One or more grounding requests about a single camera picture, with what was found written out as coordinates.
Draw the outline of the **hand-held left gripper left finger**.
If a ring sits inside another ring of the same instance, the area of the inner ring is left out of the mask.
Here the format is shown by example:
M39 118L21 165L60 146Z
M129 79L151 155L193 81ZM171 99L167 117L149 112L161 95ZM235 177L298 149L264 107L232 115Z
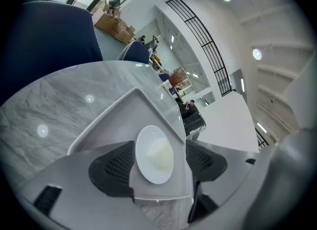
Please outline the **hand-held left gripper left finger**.
M149 230L134 203L133 141L65 156L21 189L21 206L44 230Z

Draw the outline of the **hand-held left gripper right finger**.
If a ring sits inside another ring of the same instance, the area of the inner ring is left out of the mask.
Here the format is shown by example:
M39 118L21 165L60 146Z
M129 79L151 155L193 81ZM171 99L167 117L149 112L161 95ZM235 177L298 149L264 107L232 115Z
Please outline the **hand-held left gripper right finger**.
M193 205L187 223L212 214L241 186L258 152L186 140L186 161L193 178Z

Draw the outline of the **pale cream food piece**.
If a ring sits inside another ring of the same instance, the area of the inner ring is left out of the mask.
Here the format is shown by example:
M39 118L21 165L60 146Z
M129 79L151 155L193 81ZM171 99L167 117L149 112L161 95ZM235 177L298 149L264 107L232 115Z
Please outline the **pale cream food piece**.
M146 153L153 167L160 172L169 172L173 167L174 152L169 141L164 138L156 139Z

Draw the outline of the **round white plate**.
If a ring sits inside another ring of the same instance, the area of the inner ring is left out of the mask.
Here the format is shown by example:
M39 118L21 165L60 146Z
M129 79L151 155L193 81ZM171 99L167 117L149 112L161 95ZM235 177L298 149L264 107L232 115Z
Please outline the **round white plate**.
M154 125L148 125L140 131L136 140L135 156L137 165L145 179L153 184L166 183L170 179L174 168L173 166L169 172L157 171L146 156L150 145L156 139L161 137L168 140L167 136L160 128Z

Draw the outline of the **person's left forearm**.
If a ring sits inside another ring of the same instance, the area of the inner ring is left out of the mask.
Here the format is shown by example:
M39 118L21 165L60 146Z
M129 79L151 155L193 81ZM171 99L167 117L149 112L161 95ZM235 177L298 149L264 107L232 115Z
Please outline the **person's left forearm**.
M256 225L269 230L300 203L317 173L317 132L303 129L286 137L270 160L254 203Z

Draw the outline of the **white marble table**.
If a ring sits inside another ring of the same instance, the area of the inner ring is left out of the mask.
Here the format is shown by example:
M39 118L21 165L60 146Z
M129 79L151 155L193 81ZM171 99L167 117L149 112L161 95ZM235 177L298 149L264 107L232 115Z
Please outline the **white marble table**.
M133 88L139 88L160 113L178 108L149 65L118 60L54 72L27 85L0 106L0 165L18 201L28 182L69 156L74 140ZM149 221L149 230L188 226L192 194L175 200L134 198L134 203Z

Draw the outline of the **black glossy cabinet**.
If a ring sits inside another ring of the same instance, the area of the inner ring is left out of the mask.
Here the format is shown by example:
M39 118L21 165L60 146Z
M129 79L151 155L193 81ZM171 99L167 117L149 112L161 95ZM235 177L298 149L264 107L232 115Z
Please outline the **black glossy cabinet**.
M194 114L183 118L183 125L186 136L188 136L192 131L197 129L201 130L203 127L206 127L206 122L200 112L195 112Z

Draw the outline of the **short black metal railing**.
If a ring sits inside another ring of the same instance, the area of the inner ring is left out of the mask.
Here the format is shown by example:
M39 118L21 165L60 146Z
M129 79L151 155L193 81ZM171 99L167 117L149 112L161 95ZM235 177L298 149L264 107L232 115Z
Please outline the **short black metal railing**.
M255 128L257 133L257 141L258 141L258 148L259 150L263 149L264 147L269 146L269 143L263 137L263 135Z

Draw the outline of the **grey rectangular tray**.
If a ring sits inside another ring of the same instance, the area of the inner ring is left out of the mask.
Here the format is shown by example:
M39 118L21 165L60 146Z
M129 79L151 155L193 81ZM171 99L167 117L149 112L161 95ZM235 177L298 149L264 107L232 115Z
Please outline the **grey rectangular tray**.
M149 182L139 170L135 156L140 131L154 125L167 136L174 151L174 168L163 184ZM186 162L185 129L177 107L160 113L151 100L133 88L101 113L70 145L68 154L108 150L104 167L113 195L132 195L142 200L175 200L190 197L192 177Z

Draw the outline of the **orange dried flower arrangement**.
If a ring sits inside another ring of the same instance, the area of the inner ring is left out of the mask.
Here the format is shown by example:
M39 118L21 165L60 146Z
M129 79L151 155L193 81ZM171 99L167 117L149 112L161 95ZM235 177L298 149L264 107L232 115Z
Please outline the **orange dried flower arrangement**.
M169 82L173 87L182 86L185 84L185 80L187 79L187 75L182 67L178 67L172 71L169 77Z

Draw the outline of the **long black metal railing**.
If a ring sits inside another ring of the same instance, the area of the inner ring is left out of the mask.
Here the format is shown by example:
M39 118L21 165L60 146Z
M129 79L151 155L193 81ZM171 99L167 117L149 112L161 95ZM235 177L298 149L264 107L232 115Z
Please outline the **long black metal railing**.
M199 42L212 67L221 96L229 94L232 91L232 86L227 69L219 49L205 25L183 0L168 0L166 4L183 20Z

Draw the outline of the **white display shelf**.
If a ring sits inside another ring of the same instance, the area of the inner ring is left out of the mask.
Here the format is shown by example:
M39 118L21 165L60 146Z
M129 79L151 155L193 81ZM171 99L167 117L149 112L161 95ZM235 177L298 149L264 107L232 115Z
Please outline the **white display shelf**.
M180 62L194 90L184 96L184 100L197 100L211 94L212 100L221 98L216 77L211 64L193 32L181 17L167 4L157 4L163 19L165 40Z

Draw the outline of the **pile of cardboard boxes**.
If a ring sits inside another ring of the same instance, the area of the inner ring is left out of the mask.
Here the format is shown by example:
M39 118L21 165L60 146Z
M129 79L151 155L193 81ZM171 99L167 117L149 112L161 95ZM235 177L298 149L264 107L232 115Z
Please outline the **pile of cardboard boxes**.
M92 20L96 28L111 35L116 40L128 44L135 36L135 29L133 26L128 26L120 17L119 1L111 0L110 3L105 1L104 5L95 11Z

